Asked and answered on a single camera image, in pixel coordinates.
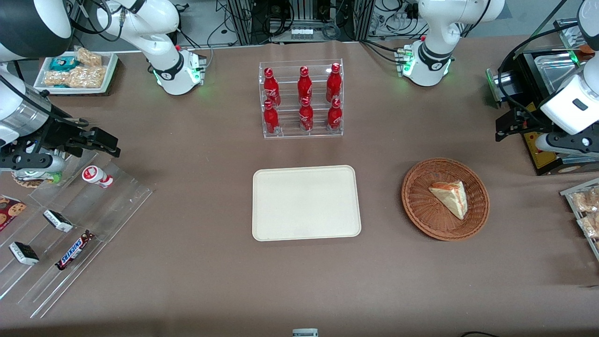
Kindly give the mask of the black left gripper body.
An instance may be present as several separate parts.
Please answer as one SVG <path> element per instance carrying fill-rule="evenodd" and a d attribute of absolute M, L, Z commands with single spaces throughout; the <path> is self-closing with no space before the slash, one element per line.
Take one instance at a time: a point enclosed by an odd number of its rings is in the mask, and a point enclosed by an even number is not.
<path fill-rule="evenodd" d="M 511 126 L 511 131 L 514 133 L 548 133 L 554 131 L 554 122 L 552 122 L 541 109 L 531 111 L 516 107 L 512 109 L 512 113 L 514 121 Z"/>

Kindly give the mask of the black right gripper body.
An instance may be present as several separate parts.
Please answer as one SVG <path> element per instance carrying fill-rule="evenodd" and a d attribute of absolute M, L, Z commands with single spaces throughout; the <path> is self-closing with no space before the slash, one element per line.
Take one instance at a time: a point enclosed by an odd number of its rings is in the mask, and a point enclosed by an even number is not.
<path fill-rule="evenodd" d="M 92 133 L 86 130 L 88 126 L 88 121 L 82 118 L 66 118 L 65 122 L 60 122 L 50 117 L 35 132 L 35 153 L 41 153 L 42 150 L 58 149 L 80 156 L 79 148 L 94 150 L 95 147 L 88 138 Z"/>

